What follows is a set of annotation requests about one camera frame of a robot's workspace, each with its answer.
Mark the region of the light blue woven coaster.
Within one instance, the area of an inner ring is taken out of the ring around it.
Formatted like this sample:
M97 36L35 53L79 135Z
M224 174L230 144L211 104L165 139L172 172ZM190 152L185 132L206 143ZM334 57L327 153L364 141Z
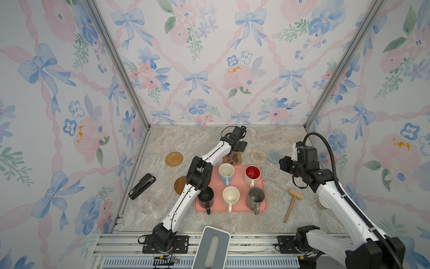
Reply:
M269 150L266 153L266 157L269 162L279 164L279 161L284 158L284 155L278 150Z

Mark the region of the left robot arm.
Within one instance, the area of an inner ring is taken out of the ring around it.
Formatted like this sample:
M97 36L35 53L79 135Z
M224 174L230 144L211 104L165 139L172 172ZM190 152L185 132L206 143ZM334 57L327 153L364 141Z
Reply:
M209 153L192 159L184 190L167 216L152 231L152 239L161 251L167 252L173 247L175 235L185 213L197 196L209 186L214 165L233 151L244 152L247 146L247 142L243 140L245 136L246 127L235 126L232 132L220 138Z

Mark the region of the white multicolour woven coaster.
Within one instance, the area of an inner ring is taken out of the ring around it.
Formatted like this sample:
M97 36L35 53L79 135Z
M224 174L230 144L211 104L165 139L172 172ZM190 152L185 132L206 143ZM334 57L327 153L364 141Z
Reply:
M254 150L250 153L250 160L256 164L264 164L267 156L263 150Z

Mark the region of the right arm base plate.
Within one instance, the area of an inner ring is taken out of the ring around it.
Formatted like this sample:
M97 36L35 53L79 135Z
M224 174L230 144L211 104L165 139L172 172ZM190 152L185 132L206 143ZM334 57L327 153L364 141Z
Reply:
M295 235L280 235L277 236L278 243L275 245L275 250L281 254L299 254L297 248L297 240Z

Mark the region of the plain wooden round coaster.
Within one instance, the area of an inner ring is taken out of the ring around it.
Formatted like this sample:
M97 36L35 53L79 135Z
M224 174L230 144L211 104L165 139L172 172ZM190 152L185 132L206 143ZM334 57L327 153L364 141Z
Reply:
M174 183L174 190L178 195L181 195L185 185L187 184L187 177L182 176L178 178Z

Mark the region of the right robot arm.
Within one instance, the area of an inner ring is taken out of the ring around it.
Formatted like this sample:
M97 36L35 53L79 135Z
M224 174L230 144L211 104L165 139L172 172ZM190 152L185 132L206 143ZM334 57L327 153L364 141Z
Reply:
M300 252L316 250L347 269L403 268L403 242L378 228L334 180L329 169L320 169L317 161L300 163L289 156L279 163L281 170L302 178L328 204L349 234L348 238L336 238L315 225L300 227L296 232Z

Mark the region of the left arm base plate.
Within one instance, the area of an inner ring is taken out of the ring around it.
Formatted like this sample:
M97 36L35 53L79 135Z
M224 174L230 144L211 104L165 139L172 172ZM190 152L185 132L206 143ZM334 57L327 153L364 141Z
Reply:
M176 235L174 236L173 244L168 250L164 250L160 247L156 241L153 239L152 235L144 236L144 242L138 239L138 243L142 244L143 254L168 254L173 252L173 254L187 254L189 249L189 236L186 235Z

